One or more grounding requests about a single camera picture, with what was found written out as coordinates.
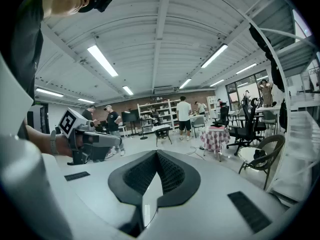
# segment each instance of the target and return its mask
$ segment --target fluorescent light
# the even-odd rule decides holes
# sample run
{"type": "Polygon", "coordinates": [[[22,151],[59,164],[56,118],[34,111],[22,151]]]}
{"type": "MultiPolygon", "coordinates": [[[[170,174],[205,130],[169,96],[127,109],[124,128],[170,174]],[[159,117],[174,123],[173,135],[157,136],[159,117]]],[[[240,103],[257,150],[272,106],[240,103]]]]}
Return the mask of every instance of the fluorescent light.
{"type": "Polygon", "coordinates": [[[123,89],[124,89],[129,95],[134,95],[134,93],[129,89],[128,86],[124,86],[123,89]]]}
{"type": "Polygon", "coordinates": [[[83,99],[83,98],[78,98],[78,101],[88,102],[88,103],[94,103],[93,101],[86,100],[86,99],[83,99]]]}
{"type": "Polygon", "coordinates": [[[220,54],[222,54],[222,52],[228,48],[228,45],[223,43],[220,48],[213,53],[202,65],[201,68],[205,69],[211,62],[214,61],[214,59],[216,59],[220,54]]]}
{"type": "Polygon", "coordinates": [[[52,91],[48,91],[48,90],[44,90],[44,89],[40,89],[40,88],[37,88],[36,91],[40,92],[40,93],[44,93],[44,94],[50,94],[50,95],[54,95],[54,96],[58,96],[58,97],[63,97],[62,94],[59,94],[59,93],[56,93],[56,92],[52,92],[52,91]]]}
{"type": "Polygon", "coordinates": [[[252,67],[254,67],[254,66],[256,66],[256,65],[257,65],[257,63],[253,63],[252,65],[247,66],[246,68],[238,71],[236,74],[240,74],[241,72],[243,72],[243,71],[245,71],[245,70],[248,70],[248,69],[250,69],[250,68],[252,68],[252,67]]]}
{"type": "Polygon", "coordinates": [[[215,82],[214,84],[211,84],[210,87],[215,86],[215,85],[217,85],[217,84],[219,84],[219,83],[221,83],[221,82],[223,82],[223,81],[224,81],[224,79],[222,79],[222,80],[220,80],[220,81],[218,81],[218,82],[215,82]]]}
{"type": "Polygon", "coordinates": [[[266,75],[266,76],[258,78],[257,80],[261,80],[261,79],[264,79],[264,78],[269,78],[269,76],[266,75]]]}
{"type": "Polygon", "coordinates": [[[240,84],[240,85],[238,85],[237,87],[244,86],[244,85],[246,85],[246,84],[247,84],[247,82],[245,82],[245,83],[243,83],[243,84],[240,84]]]}
{"type": "Polygon", "coordinates": [[[95,59],[101,64],[102,67],[104,67],[104,69],[106,71],[108,71],[108,73],[112,76],[112,77],[116,77],[118,76],[118,73],[114,70],[114,68],[110,65],[110,63],[107,61],[107,59],[105,58],[105,56],[102,54],[102,52],[99,50],[99,48],[94,45],[91,46],[90,48],[87,49],[89,51],[89,53],[92,54],[93,57],[95,57],[95,59]]]}
{"type": "Polygon", "coordinates": [[[189,78],[187,81],[185,81],[185,82],[183,83],[183,85],[180,86],[179,89],[182,89],[183,87],[185,87],[185,86],[187,85],[187,83],[189,83],[190,81],[191,81],[191,78],[189,78]]]}

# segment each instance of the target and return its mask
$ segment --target white t-shirt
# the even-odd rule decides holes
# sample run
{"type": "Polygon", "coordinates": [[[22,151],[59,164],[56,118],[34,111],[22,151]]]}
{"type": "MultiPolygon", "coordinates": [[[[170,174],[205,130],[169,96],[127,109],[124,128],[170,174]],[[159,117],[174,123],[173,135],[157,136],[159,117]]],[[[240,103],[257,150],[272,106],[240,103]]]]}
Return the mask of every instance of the white t-shirt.
{"type": "Polygon", "coordinates": [[[189,103],[181,101],[176,105],[176,111],[179,113],[179,121],[190,120],[189,111],[192,111],[192,109],[189,103]]]}
{"type": "Polygon", "coordinates": [[[202,103],[198,102],[199,114],[205,112],[205,107],[202,103]]]}

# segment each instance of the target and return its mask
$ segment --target sneaker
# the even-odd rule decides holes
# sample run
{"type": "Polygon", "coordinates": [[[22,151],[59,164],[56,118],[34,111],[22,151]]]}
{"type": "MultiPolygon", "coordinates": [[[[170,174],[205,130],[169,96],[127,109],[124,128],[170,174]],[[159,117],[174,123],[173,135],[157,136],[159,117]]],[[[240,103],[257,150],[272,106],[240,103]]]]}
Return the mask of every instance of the sneaker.
{"type": "Polygon", "coordinates": [[[113,156],[114,156],[114,154],[112,152],[110,152],[109,154],[106,155],[105,159],[111,158],[113,156]]]}

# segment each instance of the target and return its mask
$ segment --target air conditioner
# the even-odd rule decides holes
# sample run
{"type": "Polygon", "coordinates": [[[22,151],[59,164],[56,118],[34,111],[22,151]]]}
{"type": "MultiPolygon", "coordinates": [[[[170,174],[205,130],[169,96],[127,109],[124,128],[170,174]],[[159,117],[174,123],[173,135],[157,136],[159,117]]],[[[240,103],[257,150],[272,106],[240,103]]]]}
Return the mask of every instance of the air conditioner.
{"type": "Polygon", "coordinates": [[[177,87],[167,86],[167,87],[157,87],[154,88],[153,94],[161,95],[161,94],[170,94],[174,93],[177,87]]]}

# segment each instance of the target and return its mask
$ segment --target black shorts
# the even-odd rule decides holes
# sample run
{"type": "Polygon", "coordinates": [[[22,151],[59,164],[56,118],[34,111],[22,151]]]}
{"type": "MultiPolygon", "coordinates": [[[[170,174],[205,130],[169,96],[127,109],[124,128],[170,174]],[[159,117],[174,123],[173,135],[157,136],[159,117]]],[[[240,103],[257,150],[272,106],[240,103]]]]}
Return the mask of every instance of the black shorts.
{"type": "Polygon", "coordinates": [[[191,122],[188,121],[179,121],[179,130],[183,131],[186,128],[187,131],[191,130],[191,122]]]}

